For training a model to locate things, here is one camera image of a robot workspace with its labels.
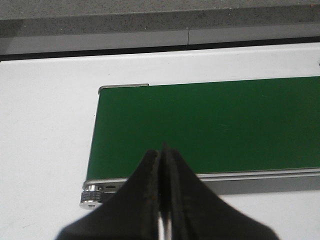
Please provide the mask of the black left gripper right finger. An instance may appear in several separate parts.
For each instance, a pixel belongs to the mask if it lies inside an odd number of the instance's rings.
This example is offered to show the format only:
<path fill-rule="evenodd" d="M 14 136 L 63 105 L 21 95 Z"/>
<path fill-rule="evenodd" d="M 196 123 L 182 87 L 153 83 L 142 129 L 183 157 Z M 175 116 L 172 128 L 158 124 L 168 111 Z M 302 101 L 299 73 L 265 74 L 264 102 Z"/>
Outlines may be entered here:
<path fill-rule="evenodd" d="M 159 193 L 167 240 L 278 239 L 270 227 L 219 198 L 166 144 L 160 155 Z"/>

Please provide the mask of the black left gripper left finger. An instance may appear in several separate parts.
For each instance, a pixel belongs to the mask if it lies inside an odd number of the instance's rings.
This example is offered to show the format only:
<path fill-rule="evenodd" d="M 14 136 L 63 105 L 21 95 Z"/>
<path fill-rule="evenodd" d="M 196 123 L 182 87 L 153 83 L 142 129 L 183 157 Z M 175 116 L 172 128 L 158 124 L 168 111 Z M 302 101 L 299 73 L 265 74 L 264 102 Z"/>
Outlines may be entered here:
<path fill-rule="evenodd" d="M 57 239 L 158 239 L 159 163 L 160 153 L 148 150 L 134 173 L 107 202 L 63 228 Z"/>

